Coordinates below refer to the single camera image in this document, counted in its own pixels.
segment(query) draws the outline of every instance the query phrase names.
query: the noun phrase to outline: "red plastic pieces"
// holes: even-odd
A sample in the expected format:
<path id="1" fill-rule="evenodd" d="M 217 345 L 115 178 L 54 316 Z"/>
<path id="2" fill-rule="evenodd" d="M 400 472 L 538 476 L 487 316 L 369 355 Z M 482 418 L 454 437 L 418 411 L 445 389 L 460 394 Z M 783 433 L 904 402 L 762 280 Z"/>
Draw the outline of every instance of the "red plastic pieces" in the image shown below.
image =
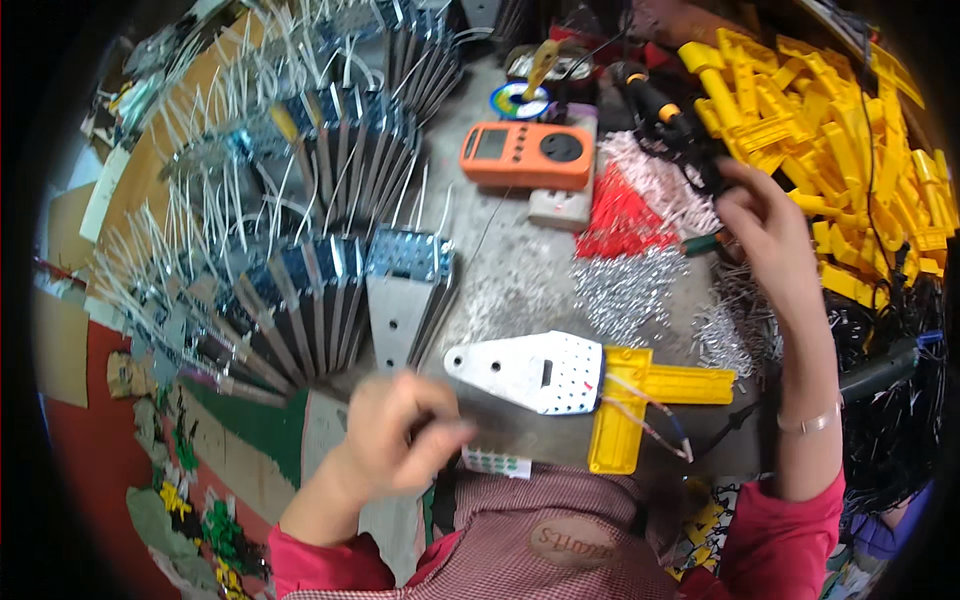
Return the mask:
<path id="1" fill-rule="evenodd" d="M 593 184 L 590 226 L 577 238 L 577 257 L 640 254 L 651 246 L 680 241 L 677 234 L 647 206 L 610 161 L 607 172 Z"/>

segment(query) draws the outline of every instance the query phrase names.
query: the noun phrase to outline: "solder wire spool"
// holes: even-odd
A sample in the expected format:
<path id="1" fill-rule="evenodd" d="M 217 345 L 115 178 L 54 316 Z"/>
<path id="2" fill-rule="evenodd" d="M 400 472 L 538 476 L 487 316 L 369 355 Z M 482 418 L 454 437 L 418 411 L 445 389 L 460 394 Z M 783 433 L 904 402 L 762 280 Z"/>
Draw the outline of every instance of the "solder wire spool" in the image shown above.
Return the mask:
<path id="1" fill-rule="evenodd" d="M 534 99 L 523 102 L 526 82 L 504 84 L 490 95 L 490 106 L 503 119 L 511 121 L 529 121 L 544 114 L 550 106 L 550 94 L 544 87 L 538 87 Z"/>

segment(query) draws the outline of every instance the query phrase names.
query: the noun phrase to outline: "hand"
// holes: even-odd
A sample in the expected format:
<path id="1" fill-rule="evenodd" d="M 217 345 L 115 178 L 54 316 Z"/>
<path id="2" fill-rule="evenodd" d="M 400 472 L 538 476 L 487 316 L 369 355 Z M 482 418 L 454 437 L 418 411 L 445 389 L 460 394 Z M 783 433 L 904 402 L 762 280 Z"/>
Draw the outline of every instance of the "hand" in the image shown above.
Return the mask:
<path id="1" fill-rule="evenodd" d="M 411 428 L 429 422 L 410 443 Z M 373 377 L 350 399 L 347 438 L 331 450 L 340 483 L 360 504 L 422 492 L 476 428 L 462 420 L 449 386 L 401 371 Z"/>
<path id="2" fill-rule="evenodd" d="M 739 186 L 716 203 L 717 216 L 740 242 L 760 289 L 784 325 L 826 319 L 817 260 L 806 218 L 773 179 L 731 158 L 720 174 Z"/>

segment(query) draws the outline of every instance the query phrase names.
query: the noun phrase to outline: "checkered apron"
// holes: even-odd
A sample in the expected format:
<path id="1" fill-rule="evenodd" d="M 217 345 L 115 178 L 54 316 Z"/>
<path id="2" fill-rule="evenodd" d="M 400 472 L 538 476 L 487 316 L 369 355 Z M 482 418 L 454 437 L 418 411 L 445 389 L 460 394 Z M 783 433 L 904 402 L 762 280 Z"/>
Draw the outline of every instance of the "checkered apron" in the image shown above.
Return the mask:
<path id="1" fill-rule="evenodd" d="M 629 477 L 534 465 L 529 481 L 463 472 L 454 524 L 463 534 L 418 585 L 387 591 L 299 590 L 286 600 L 573 600 L 673 598 L 653 550 L 627 533 L 639 488 Z"/>

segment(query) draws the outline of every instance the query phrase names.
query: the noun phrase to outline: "clear bracelet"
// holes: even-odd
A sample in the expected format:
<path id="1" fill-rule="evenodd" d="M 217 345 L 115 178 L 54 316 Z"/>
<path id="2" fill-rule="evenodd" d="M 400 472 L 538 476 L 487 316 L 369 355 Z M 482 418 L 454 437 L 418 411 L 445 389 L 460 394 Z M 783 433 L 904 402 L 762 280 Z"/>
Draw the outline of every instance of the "clear bracelet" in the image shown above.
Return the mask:
<path id="1" fill-rule="evenodd" d="M 837 400 L 836 404 L 833 405 L 833 410 L 827 411 L 823 415 L 814 417 L 811 420 L 802 421 L 799 426 L 785 426 L 780 414 L 777 413 L 777 427 L 780 428 L 780 431 L 785 431 L 786 433 L 804 434 L 810 433 L 811 431 L 820 431 L 821 429 L 826 428 L 834 418 L 840 419 L 839 400 Z"/>

